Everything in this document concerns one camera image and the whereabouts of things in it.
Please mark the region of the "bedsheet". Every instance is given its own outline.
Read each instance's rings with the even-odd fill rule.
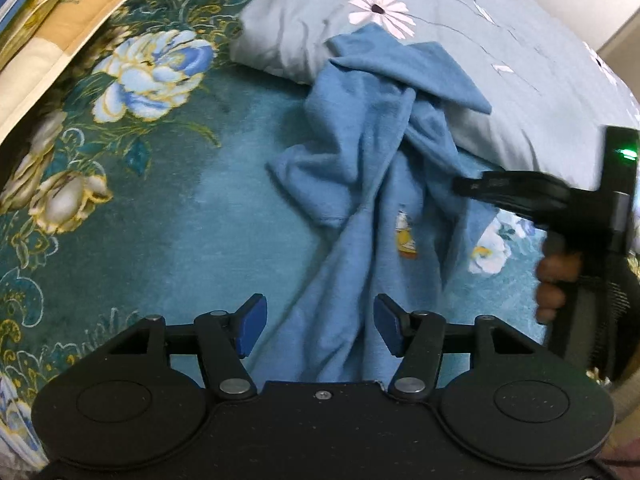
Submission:
[[[248,0],[132,0],[39,103],[0,198],[0,477],[46,461],[39,389],[141,316],[190,322],[269,300],[262,342],[332,243],[271,181],[308,139],[308,89],[231,65]],[[469,171],[488,169],[463,155]],[[446,291],[451,322],[494,314],[533,338],[542,233],[501,212]],[[198,380],[195,359],[173,359]],[[442,382],[468,360],[447,358]]]

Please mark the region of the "screw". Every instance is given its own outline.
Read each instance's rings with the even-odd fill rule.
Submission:
[[[316,392],[316,399],[318,400],[329,400],[333,396],[334,395],[331,392],[328,392],[327,390],[318,390]]]
[[[249,381],[239,378],[225,379],[220,383],[220,390],[229,395],[241,395],[251,389]]]
[[[427,387],[424,381],[417,377],[403,377],[398,379],[394,386],[396,390],[404,394],[419,394]]]

